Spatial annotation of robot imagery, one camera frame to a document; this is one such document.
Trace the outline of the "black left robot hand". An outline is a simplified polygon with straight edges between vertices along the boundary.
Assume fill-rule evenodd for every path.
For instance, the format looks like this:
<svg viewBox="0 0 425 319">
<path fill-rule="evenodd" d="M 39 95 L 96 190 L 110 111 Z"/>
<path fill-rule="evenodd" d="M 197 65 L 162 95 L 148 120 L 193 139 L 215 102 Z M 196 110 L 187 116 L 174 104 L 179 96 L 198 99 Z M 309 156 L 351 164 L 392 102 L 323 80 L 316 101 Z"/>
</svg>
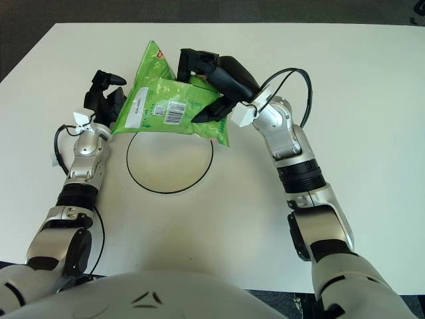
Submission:
<svg viewBox="0 0 425 319">
<path fill-rule="evenodd" d="M 84 108 L 94 112 L 94 122 L 111 128 L 126 101 L 123 86 L 127 81 L 115 74 L 97 70 L 84 97 Z"/>
</svg>

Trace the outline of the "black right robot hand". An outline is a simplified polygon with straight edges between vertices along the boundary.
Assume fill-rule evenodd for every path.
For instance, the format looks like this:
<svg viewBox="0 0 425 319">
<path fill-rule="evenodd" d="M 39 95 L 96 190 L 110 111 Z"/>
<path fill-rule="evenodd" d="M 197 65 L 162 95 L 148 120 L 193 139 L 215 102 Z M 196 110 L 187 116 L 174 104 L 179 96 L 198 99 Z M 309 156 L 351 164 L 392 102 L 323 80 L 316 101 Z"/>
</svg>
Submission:
<svg viewBox="0 0 425 319">
<path fill-rule="evenodd" d="M 232 56 L 181 49 L 177 81 L 188 82 L 192 73 L 205 76 L 206 82 L 221 94 L 205 106 L 192 123 L 219 122 L 239 102 L 251 102 L 260 92 L 254 77 Z"/>
</svg>

